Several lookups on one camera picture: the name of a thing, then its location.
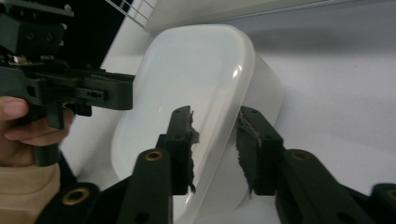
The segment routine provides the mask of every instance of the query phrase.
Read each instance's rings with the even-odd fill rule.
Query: table surface
[[[343,4],[223,21],[245,32],[280,76],[284,102],[276,129],[286,148],[314,153],[342,184],[369,194],[396,183],[396,1]],[[103,67],[135,74],[156,34],[121,26]],[[120,112],[95,108],[77,118],[63,143],[79,178],[106,188]],[[234,210],[201,223],[278,223],[274,198],[247,196]]]

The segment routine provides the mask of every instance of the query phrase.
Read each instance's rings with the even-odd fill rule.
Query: wire rack
[[[145,28],[152,10],[159,0],[106,0],[120,13]]]

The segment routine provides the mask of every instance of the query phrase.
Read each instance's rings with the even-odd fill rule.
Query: white lid
[[[173,110],[190,105],[200,143],[192,146],[196,194],[174,197],[174,219],[193,220],[219,162],[252,77],[255,52],[231,26],[197,25],[161,33],[134,81],[134,109],[115,131],[111,160],[119,178],[166,133]]]

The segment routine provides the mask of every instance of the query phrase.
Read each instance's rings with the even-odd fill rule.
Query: metal grid
[[[106,0],[120,13],[133,20],[141,27],[149,21],[152,10],[158,0]]]

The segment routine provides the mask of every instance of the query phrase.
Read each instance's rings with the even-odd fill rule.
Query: sleeve
[[[35,223],[60,188],[59,165],[0,167],[0,222]]]

